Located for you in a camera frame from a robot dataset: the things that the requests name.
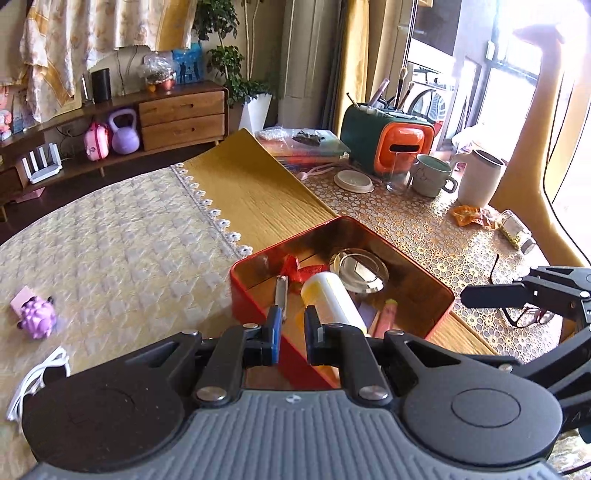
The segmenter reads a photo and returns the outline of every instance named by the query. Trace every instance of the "paintbrush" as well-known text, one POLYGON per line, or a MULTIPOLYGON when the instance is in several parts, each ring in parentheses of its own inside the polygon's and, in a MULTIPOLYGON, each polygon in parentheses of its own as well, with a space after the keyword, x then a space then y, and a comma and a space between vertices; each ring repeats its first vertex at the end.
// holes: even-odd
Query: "paintbrush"
POLYGON ((397 106, 398 110, 401 110, 402 107, 404 106, 404 102, 406 102, 408 95, 410 95, 410 91, 413 89, 413 87, 414 87, 414 82, 410 82, 408 84, 407 92, 404 94, 404 96, 402 97, 402 100, 400 100, 400 103, 397 106))
POLYGON ((404 83, 404 79, 408 75, 408 68, 402 67, 400 69, 400 77, 398 79, 398 89, 396 90, 396 101, 394 102, 395 106, 398 106, 398 101, 400 100, 400 95, 402 95, 402 84, 404 83))
POLYGON ((351 95, 349 95, 349 92, 345 93, 345 95, 347 97, 349 97, 349 100, 351 100, 351 103, 354 105, 355 108, 359 108, 359 104, 351 98, 351 95))

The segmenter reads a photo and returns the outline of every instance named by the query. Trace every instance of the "pink suitcase toy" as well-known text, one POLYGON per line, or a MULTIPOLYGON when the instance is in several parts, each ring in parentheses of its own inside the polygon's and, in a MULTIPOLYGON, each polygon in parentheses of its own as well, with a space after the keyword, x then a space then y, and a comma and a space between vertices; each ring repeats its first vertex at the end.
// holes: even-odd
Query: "pink suitcase toy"
POLYGON ((84 134, 86 156, 92 160, 102 160, 109 154, 109 129, 106 125, 92 122, 84 134))

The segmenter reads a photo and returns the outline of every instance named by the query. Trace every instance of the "orange snack wrapper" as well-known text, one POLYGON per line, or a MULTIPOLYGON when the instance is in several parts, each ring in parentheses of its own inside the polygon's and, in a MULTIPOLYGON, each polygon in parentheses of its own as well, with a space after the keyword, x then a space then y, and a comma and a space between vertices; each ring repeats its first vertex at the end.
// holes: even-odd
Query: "orange snack wrapper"
POLYGON ((458 226, 477 223, 491 230, 497 230, 500 227, 498 214, 488 208, 461 205, 452 210, 452 215, 456 219, 458 226))

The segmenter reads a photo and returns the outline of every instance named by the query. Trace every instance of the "cabinet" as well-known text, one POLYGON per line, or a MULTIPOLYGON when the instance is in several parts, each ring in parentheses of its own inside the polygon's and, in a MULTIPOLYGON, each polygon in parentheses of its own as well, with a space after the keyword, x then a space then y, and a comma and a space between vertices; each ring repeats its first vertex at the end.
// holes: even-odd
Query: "cabinet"
POLYGON ((0 206, 41 187, 93 170, 100 170, 103 174, 103 169, 109 165, 189 145, 218 142, 228 134, 227 98, 228 91, 213 82, 181 85, 170 92, 131 93, 84 106, 15 134, 0 142, 3 159, 0 164, 0 206), (94 162, 80 152, 63 163, 59 174, 35 185, 29 183, 21 159, 46 143, 48 130, 78 120, 85 119, 90 123, 92 118, 106 118, 115 110, 130 107, 139 113, 141 145, 138 151, 128 155, 111 151, 105 159, 94 162))

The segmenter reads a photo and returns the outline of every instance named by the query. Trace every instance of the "drawer handle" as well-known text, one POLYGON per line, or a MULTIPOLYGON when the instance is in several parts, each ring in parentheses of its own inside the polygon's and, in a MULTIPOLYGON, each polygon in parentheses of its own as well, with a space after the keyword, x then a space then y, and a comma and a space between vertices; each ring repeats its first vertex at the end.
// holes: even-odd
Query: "drawer handle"
POLYGON ((183 135, 187 132, 194 132, 195 131, 195 127, 191 127, 191 129, 187 129, 187 130, 175 130, 174 131, 174 135, 183 135))

